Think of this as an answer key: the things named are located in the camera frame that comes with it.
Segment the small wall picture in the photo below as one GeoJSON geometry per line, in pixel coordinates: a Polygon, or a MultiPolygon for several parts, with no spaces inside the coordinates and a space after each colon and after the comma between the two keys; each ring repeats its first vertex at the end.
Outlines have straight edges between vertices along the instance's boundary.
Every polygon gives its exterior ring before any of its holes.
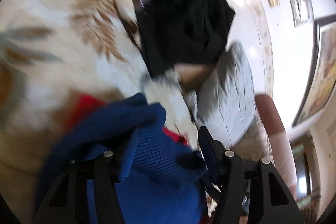
{"type": "Polygon", "coordinates": [[[314,19],[311,0],[290,0],[290,5],[295,27],[314,19]]]}

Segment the floral beige plush blanket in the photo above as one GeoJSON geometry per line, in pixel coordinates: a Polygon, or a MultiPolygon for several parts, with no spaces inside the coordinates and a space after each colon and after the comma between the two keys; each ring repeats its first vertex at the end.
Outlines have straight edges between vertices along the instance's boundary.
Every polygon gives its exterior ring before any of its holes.
{"type": "Polygon", "coordinates": [[[35,185],[82,94],[105,102],[143,92],[165,126],[197,147],[176,71],[152,80],[132,0],[1,0],[1,194],[31,223],[35,185]]]}

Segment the red and blue knit sweater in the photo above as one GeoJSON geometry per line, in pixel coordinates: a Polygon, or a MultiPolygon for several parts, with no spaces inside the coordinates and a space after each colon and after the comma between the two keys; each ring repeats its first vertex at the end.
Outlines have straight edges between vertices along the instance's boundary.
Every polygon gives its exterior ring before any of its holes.
{"type": "Polygon", "coordinates": [[[138,93],[89,114],[56,144],[39,176],[34,215],[74,161],[106,151],[120,159],[115,184],[123,223],[200,223],[207,214],[200,153],[163,131],[165,109],[138,93]]]}

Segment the grey quilted pillow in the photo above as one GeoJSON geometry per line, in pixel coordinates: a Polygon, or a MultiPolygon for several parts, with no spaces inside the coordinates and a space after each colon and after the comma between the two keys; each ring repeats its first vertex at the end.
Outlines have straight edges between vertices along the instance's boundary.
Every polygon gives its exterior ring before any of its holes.
{"type": "Polygon", "coordinates": [[[237,144],[256,114],[252,71],[243,45],[232,43],[201,87],[184,99],[197,128],[207,127],[225,147],[237,144]]]}

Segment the framed wall painting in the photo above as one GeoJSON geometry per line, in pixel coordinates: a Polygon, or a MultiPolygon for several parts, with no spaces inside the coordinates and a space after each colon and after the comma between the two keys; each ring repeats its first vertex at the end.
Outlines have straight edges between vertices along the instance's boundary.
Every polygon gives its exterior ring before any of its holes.
{"type": "Polygon", "coordinates": [[[322,110],[335,87],[335,15],[314,20],[309,78],[292,126],[322,110]]]}

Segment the black garment pile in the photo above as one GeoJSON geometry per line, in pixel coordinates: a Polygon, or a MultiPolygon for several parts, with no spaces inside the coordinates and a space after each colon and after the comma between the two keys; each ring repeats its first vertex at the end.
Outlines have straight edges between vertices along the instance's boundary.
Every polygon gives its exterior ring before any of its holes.
{"type": "Polygon", "coordinates": [[[226,0],[149,0],[137,21],[150,76],[180,63],[216,63],[234,16],[226,0]]]}

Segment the brown padded headboard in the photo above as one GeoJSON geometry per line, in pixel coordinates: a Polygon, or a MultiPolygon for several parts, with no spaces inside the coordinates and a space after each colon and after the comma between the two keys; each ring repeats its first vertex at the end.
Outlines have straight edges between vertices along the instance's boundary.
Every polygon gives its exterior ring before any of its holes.
{"type": "Polygon", "coordinates": [[[231,149],[243,159],[267,157],[276,167],[293,197],[297,175],[288,135],[276,106],[267,94],[257,94],[256,115],[243,138],[231,149]]]}

